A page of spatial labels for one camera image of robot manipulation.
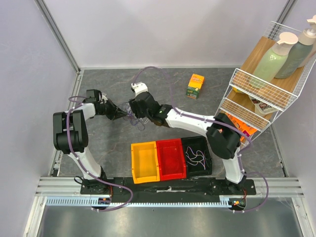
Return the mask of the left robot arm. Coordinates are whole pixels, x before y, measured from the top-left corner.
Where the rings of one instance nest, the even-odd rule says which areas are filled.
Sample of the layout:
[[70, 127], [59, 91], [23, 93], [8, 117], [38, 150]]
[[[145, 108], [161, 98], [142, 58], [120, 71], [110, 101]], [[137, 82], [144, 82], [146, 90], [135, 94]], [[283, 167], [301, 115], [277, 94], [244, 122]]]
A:
[[128, 113], [97, 89], [87, 90], [86, 95], [81, 98], [83, 101], [76, 107], [53, 114], [53, 144], [56, 150], [74, 160], [85, 181], [93, 179], [93, 191], [104, 194], [108, 190], [108, 181], [103, 168], [88, 148], [86, 121], [95, 116], [106, 116], [109, 120], [116, 120], [127, 116]]

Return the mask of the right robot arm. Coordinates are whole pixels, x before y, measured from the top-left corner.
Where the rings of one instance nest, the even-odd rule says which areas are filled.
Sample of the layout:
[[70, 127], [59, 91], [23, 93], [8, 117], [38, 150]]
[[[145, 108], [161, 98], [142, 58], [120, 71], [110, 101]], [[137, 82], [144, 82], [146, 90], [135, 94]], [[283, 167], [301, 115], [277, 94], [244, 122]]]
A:
[[204, 136], [212, 152], [222, 159], [227, 191], [238, 194], [244, 188], [246, 175], [240, 161], [241, 132], [224, 113], [202, 116], [188, 113], [168, 104], [159, 104], [151, 93], [132, 90], [129, 104], [137, 118], [148, 118], [157, 126], [180, 128]]

